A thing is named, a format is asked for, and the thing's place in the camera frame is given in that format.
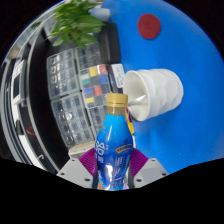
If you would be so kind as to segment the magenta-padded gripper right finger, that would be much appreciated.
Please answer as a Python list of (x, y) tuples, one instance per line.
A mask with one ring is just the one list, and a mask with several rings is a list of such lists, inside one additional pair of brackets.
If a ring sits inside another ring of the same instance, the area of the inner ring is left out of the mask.
[(168, 175), (156, 158), (148, 159), (137, 149), (133, 149), (129, 165), (129, 188), (141, 188)]

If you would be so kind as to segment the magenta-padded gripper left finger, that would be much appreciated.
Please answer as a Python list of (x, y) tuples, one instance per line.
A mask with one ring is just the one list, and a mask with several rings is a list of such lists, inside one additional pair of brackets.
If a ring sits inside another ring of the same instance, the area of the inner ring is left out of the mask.
[(83, 188), (97, 188), (97, 163), (95, 150), (90, 149), (80, 158), (71, 158), (57, 175)]

